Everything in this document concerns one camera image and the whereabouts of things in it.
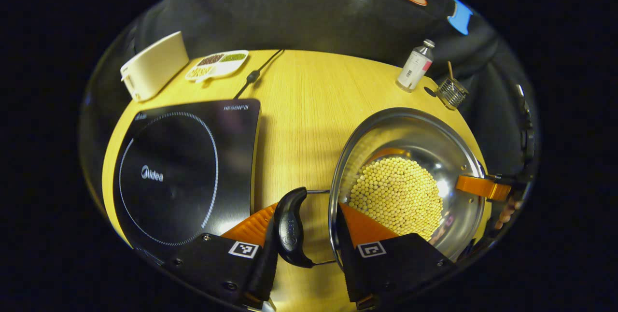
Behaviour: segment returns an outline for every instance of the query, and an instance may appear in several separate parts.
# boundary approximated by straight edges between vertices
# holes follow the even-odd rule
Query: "black cable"
[[[272,54],[272,56],[268,59],[268,61],[264,62],[264,64],[258,68],[255,71],[252,71],[249,73],[249,75],[247,76],[247,82],[245,83],[245,85],[242,86],[242,88],[240,89],[240,91],[236,94],[236,96],[234,96],[235,100],[238,100],[238,98],[240,97],[240,95],[242,94],[242,92],[247,89],[247,86],[249,86],[249,84],[255,83],[256,80],[258,80],[258,77],[260,77],[260,71],[262,70],[262,68],[264,68],[275,56],[277,56],[278,53],[282,52],[284,49],[280,49],[277,52],[275,52],[274,54]]]

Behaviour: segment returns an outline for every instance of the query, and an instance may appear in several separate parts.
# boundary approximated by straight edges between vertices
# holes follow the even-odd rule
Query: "black handle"
[[[305,187],[285,194],[277,204],[272,219],[279,234],[279,255],[292,265],[310,269],[315,264],[303,253],[303,224],[300,222],[300,204],[305,198]]]

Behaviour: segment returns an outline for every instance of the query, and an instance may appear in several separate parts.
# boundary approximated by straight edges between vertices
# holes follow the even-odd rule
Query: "wire mesh basket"
[[[436,94],[448,109],[455,110],[469,92],[457,79],[447,77],[442,85],[437,88]]]

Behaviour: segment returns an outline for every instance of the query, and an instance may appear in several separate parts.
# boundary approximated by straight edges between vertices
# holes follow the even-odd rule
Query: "black induction cooktop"
[[[114,171],[122,231],[157,264],[199,234],[251,214],[260,102],[221,100],[139,112]]]

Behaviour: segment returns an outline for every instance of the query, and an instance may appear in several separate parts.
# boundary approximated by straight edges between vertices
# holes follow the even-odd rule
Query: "label on can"
[[[412,52],[399,77],[397,77],[397,81],[404,87],[414,89],[430,66],[431,61],[427,57],[418,52]]]

